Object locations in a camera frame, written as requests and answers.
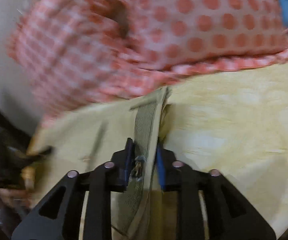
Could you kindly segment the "beige khaki pants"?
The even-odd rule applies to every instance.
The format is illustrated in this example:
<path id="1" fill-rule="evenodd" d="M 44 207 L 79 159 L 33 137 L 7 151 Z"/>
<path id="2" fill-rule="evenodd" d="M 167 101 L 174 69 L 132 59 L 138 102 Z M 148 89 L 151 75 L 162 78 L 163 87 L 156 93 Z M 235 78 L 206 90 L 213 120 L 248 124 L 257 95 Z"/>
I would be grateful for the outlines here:
<path id="1" fill-rule="evenodd" d="M 54 148 L 36 167 L 33 204 L 37 204 L 69 170 L 84 173 L 122 150 L 126 140 L 136 143 L 135 154 L 145 161 L 143 175 L 132 179 L 125 193 L 111 195 L 113 239 L 175 239 L 175 193 L 163 193 L 153 165 L 153 144 L 161 140 L 177 158 L 199 169 L 197 159 L 184 150 L 196 136 L 183 123 L 190 120 L 191 103 L 181 103 L 168 88 L 147 96 L 96 104 L 44 121 L 36 130 L 29 154 Z"/>

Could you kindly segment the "yellow patterned bedsheet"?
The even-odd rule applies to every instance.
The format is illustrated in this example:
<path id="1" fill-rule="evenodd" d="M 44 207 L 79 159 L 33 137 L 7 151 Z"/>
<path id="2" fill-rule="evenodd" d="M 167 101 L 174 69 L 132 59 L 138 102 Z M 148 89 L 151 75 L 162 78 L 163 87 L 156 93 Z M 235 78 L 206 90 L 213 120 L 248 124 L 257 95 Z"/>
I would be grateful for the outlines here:
<path id="1" fill-rule="evenodd" d="M 288 61 L 173 86 L 160 135 L 194 169 L 220 170 L 277 237 L 286 232 Z"/>

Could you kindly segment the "pink polka dot pillow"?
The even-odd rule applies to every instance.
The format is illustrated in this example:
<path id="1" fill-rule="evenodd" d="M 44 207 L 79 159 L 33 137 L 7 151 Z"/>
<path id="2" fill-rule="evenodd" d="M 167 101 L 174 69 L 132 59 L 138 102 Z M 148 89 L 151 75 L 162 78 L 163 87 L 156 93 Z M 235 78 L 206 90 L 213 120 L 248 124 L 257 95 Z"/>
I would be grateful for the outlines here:
<path id="1" fill-rule="evenodd" d="M 91 103 L 131 99 L 169 85 L 169 71 L 140 68 L 122 37 L 119 0 L 34 0 L 10 37 L 42 105 L 42 124 Z"/>
<path id="2" fill-rule="evenodd" d="M 245 66 L 288 60 L 277 0 L 105 0 L 125 31 L 117 69 L 169 70 L 227 58 Z"/>

